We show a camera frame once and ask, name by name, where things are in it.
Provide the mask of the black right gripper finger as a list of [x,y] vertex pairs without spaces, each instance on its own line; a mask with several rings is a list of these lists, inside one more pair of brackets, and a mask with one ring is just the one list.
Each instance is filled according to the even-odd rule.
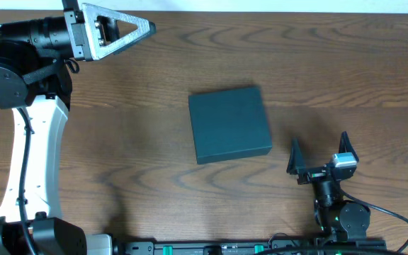
[[358,155],[353,148],[347,131],[343,131],[339,141],[339,153],[352,153],[354,159],[359,162]]
[[305,160],[297,138],[293,138],[291,142],[290,158],[286,172],[288,174],[303,174],[306,170]]

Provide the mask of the dark green box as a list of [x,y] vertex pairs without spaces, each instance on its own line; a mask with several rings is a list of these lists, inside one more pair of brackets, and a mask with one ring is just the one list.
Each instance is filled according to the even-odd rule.
[[273,147],[257,86],[194,94],[188,108],[198,164],[263,156]]

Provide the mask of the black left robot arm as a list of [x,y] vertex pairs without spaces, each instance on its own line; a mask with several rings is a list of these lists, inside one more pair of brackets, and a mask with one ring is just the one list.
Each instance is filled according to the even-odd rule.
[[14,138],[0,205],[0,254],[123,254],[109,234],[62,219],[60,149],[79,63],[116,55],[154,35],[145,18],[64,1],[63,14],[0,24],[0,109]]

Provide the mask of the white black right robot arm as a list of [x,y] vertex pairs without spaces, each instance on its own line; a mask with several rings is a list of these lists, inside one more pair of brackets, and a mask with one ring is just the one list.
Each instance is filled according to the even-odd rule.
[[291,142],[286,172],[297,176],[299,185],[310,184],[314,192],[314,218],[329,242],[354,242],[367,238],[370,209],[346,200],[340,182],[351,178],[359,163],[346,132],[341,134],[339,151],[322,166],[307,167],[298,140]]

